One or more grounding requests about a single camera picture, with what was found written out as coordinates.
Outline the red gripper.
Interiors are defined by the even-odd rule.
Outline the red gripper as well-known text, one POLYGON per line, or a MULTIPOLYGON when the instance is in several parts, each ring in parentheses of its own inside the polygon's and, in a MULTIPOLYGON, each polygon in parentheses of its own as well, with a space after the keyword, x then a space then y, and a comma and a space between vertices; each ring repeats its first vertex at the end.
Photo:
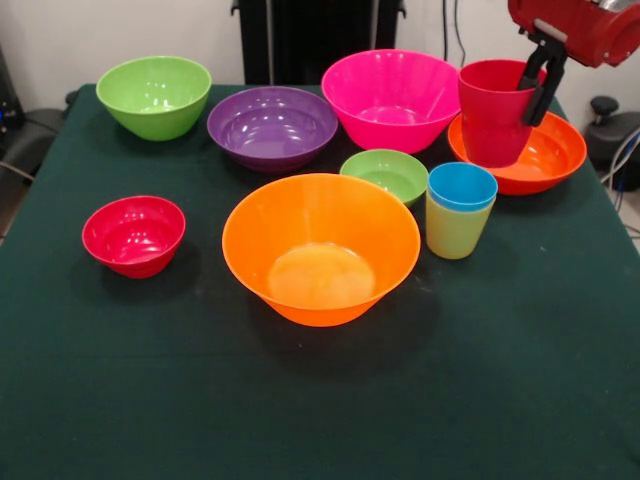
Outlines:
POLYGON ((639 47, 637 1, 509 0, 512 20, 533 39, 552 39, 565 52, 546 52, 538 45, 518 81, 518 91, 533 90, 524 125, 542 122, 565 72, 568 56, 597 68, 616 67, 639 47))

